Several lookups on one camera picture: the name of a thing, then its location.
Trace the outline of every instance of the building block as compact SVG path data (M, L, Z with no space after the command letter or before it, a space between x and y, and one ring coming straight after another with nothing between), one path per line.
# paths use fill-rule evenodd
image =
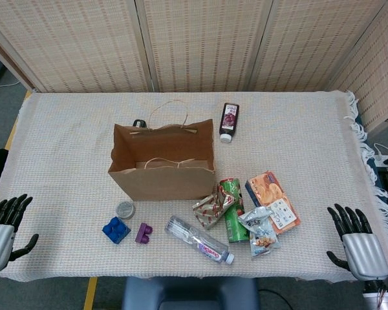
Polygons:
M135 242L147 244L149 242L149 237L147 234L151 234L153 228L145 223L141 223L140 230L136 234Z
M119 217L115 216L108 225L103 226L102 231L113 243L120 243L131 231Z

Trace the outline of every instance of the table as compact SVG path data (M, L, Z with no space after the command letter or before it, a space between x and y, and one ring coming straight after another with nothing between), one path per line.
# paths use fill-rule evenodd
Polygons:
M250 259L248 244L230 244L233 265L203 258L164 232L176 214L198 225L194 201L137 202L127 222L130 236L111 243L102 227L116 205L129 198L107 173L113 125L148 119L160 104L188 104L188 122L213 118L216 180L247 178L273 170L302 224L280 236L282 248ZM231 144L220 143L224 102L241 106ZM0 200L24 192L34 197L17 233L15 248L34 233L40 238L27 256L0 275L19 281L53 276L296 276L307 280L351 279L327 258L344 257L326 207L338 202L359 207L370 218L388 260L388 226L360 160L360 142L351 131L349 104L342 92L33 94L19 114L14 142L0 182ZM180 123L185 107L168 105L154 114L152 127ZM243 189L246 210L253 207ZM134 242L140 222L153 226L147 245ZM210 234L226 242L224 222Z

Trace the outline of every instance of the dark bottle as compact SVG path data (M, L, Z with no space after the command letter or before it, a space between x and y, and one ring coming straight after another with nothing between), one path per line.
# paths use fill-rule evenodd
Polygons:
M237 126L237 118L239 117L239 109L240 106L234 103L224 104L220 124L220 140L222 142L229 143L232 141Z

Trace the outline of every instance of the gray carpet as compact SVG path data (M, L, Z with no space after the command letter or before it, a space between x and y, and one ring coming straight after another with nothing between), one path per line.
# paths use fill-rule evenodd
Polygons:
M0 84L13 83L15 80L11 73L6 71ZM20 84L0 88L0 148L5 146L24 96L25 89ZM388 146L388 131L381 133L374 142ZM52 278L28 283L1 279L0 310L83 309L87 283L86 278ZM124 278L99 278L94 308L119 309L124 287ZM282 294L295 310L365 309L361 282L330 284L322 280L307 282L294 278L262 278L259 279L259 287ZM260 295L261 309L289 309L285 302L273 293L261 292Z

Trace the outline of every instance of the green can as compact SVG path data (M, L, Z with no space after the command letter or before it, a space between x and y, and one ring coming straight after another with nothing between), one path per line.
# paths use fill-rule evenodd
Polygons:
M235 203L224 213L228 241L248 242L248 230L237 220L237 217L244 214L243 197L241 196L239 179L225 179L220 181L222 188L230 192L235 198Z

